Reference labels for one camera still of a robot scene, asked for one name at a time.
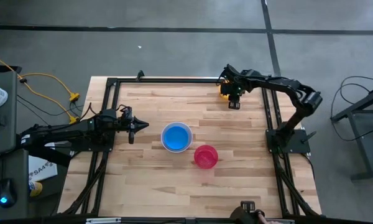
cable connector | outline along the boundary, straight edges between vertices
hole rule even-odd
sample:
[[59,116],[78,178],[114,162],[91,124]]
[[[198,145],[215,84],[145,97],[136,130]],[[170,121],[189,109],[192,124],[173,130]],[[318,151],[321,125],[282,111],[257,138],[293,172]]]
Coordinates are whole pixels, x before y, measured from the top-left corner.
[[79,117],[70,116],[69,117],[69,120],[70,120],[69,124],[74,124],[74,123],[78,122],[79,119],[80,119]]
[[69,101],[71,102],[75,102],[76,100],[78,100],[80,97],[80,94],[79,93],[70,93],[70,98],[69,98]]

wooden tabletop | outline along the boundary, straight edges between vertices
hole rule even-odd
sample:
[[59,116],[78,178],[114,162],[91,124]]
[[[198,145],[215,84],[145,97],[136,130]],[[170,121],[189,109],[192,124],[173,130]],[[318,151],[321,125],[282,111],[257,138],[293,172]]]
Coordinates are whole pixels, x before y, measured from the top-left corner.
[[[95,111],[101,109],[106,79],[91,77],[84,111],[89,103]],[[135,135],[134,144],[128,144],[127,133],[116,134],[100,216],[224,218],[241,200],[253,200],[267,217],[281,217],[274,163],[265,141],[267,123],[261,89],[245,94],[240,110],[228,109],[228,101],[218,91],[214,84],[121,85],[119,103],[131,106],[133,115],[148,122],[149,127]],[[295,109],[287,95],[278,93],[278,97],[286,121]],[[160,143],[163,128],[174,121],[189,125],[193,133],[193,144],[183,153],[168,152]],[[194,163],[195,149],[204,144],[218,152],[219,161],[213,169],[200,169]],[[72,159],[59,212],[66,210],[85,186],[90,159],[90,152]],[[320,213],[309,163],[299,154],[291,154],[290,161],[296,188]],[[286,194],[291,211],[287,190]]]

blue bowl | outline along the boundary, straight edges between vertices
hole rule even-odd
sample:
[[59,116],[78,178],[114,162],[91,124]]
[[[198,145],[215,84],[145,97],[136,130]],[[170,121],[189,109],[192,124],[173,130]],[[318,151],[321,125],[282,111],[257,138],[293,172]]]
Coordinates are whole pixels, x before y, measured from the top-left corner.
[[181,122],[170,123],[163,129],[161,141],[170,152],[183,152],[192,144],[192,130]]

concrete floor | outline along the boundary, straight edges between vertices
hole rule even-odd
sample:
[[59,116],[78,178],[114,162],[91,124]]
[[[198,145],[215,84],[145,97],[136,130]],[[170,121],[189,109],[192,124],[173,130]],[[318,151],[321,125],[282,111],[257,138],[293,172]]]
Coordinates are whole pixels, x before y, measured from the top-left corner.
[[[373,0],[269,0],[276,29],[373,30]],[[217,27],[265,28],[259,0],[0,0],[0,22],[61,26]],[[323,214],[334,218],[373,222],[373,179],[352,183],[350,175],[364,171],[355,142],[335,135],[329,121],[330,103],[343,78],[373,77],[373,36],[275,35],[282,75],[322,92],[323,103],[303,125],[318,134],[310,140],[316,186]],[[90,76],[211,76],[224,65],[273,73],[265,34],[210,34],[160,32],[39,32],[0,30],[0,58],[22,66],[23,73],[52,73],[84,102]],[[352,80],[373,89],[373,82]],[[55,81],[31,77],[36,91],[68,106],[68,95]],[[365,91],[346,89],[356,101]],[[53,113],[53,103],[32,95],[23,86],[19,94]],[[335,112],[347,107],[336,100]],[[68,122],[66,115],[41,116],[50,124]],[[22,105],[17,109],[17,131],[42,124]],[[352,138],[348,123],[338,124]],[[47,199],[48,214],[56,198]]]

blue light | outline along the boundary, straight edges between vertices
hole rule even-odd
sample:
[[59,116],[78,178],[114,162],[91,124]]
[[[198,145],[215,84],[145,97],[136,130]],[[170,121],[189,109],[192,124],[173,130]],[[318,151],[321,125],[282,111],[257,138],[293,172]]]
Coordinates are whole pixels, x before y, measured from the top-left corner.
[[0,202],[1,202],[1,203],[6,203],[6,202],[7,202],[7,198],[6,198],[6,197],[2,197],[2,198],[0,198]]

